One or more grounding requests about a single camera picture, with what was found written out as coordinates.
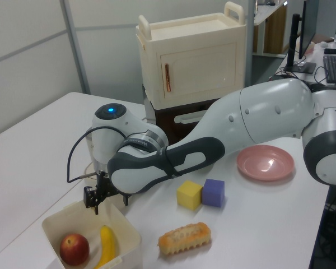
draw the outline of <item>red apple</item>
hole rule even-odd
[[[83,235],[69,234],[62,239],[60,256],[68,265],[76,266],[84,263],[89,254],[90,246]]]

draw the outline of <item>yellow banana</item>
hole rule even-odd
[[[111,228],[104,225],[101,228],[101,259],[94,269],[98,269],[116,257],[114,237]]]

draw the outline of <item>blue status light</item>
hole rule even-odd
[[[111,114],[116,112],[116,110],[114,108],[109,108],[109,109],[107,109],[107,111],[108,111],[108,113],[111,113]]]

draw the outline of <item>pink plate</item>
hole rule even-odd
[[[236,158],[239,171],[258,180],[273,181],[289,175],[293,158],[278,147],[257,145],[243,149]]]

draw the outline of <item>computer monitor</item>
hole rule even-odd
[[[302,16],[299,14],[292,15],[290,45],[287,53],[287,63],[284,68],[286,72],[310,73],[315,70],[316,63],[305,61],[294,62],[298,24],[301,21],[300,47],[298,58],[301,60],[308,49],[311,40],[316,33],[317,14],[319,9],[319,0],[305,0]]]

